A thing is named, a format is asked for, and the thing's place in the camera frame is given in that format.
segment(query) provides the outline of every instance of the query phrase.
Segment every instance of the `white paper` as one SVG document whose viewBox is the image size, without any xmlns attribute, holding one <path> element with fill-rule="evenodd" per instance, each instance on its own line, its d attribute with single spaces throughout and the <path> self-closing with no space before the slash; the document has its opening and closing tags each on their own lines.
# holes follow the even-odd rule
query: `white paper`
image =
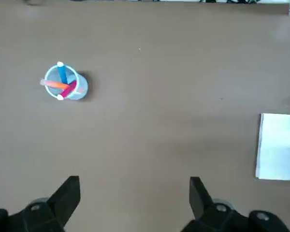
<svg viewBox="0 0 290 232">
<path fill-rule="evenodd" d="M 290 115 L 261 115 L 256 177 L 290 180 Z"/>
</svg>

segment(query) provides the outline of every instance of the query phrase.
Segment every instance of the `pink marker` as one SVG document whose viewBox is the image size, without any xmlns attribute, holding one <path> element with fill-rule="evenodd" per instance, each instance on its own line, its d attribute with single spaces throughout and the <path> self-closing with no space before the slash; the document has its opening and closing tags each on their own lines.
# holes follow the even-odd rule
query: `pink marker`
<svg viewBox="0 0 290 232">
<path fill-rule="evenodd" d="M 72 81 L 72 83 L 69 84 L 69 87 L 67 87 L 65 90 L 62 91 L 62 93 L 57 95 L 57 99 L 61 101 L 66 98 L 75 89 L 76 83 L 76 80 Z"/>
</svg>

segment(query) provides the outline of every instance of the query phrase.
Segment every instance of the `orange marker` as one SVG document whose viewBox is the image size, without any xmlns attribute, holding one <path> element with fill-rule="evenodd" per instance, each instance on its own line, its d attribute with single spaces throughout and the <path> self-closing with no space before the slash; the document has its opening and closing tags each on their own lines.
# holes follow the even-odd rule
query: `orange marker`
<svg viewBox="0 0 290 232">
<path fill-rule="evenodd" d="M 52 88 L 61 88 L 61 89 L 66 89 L 67 87 L 69 87 L 69 85 L 61 83 L 61 82 L 56 82 L 56 81 L 49 81 L 49 80 L 45 80 L 42 79 L 40 81 L 40 84 L 42 86 L 48 86 L 48 87 L 52 87 Z"/>
</svg>

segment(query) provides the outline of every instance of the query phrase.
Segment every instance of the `blue marker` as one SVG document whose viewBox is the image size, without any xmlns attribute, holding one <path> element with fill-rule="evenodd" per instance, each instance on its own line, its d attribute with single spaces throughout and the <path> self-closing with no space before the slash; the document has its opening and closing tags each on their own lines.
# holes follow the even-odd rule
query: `blue marker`
<svg viewBox="0 0 290 232">
<path fill-rule="evenodd" d="M 67 84 L 68 80 L 67 80 L 66 68 L 65 68 L 64 64 L 62 62 L 58 61 L 57 66 L 58 66 L 58 72 L 59 72 L 59 75 L 61 78 L 61 82 L 64 84 Z"/>
</svg>

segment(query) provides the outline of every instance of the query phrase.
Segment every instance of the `marker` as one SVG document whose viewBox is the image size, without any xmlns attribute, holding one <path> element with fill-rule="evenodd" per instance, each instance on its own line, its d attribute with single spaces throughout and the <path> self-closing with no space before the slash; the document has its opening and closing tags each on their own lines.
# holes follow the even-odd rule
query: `marker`
<svg viewBox="0 0 290 232">
<path fill-rule="evenodd" d="M 45 80 L 45 79 L 42 79 L 40 81 L 40 84 L 42 86 L 48 86 L 48 87 L 52 87 L 52 88 L 61 88 L 61 89 L 66 89 L 67 87 L 69 87 L 69 85 L 67 85 L 67 84 L 57 82 L 57 81 L 49 81 L 49 80 Z"/>
<path fill-rule="evenodd" d="M 58 72 L 61 78 L 61 82 L 64 84 L 68 83 L 67 80 L 67 75 L 66 75 L 66 68 L 64 67 L 64 64 L 60 61 L 57 62 L 57 66 L 58 66 Z"/>
<path fill-rule="evenodd" d="M 69 84 L 69 87 L 67 87 L 62 93 L 57 95 L 57 99 L 62 101 L 64 98 L 66 98 L 76 87 L 77 81 L 72 81 L 71 84 Z"/>
</svg>

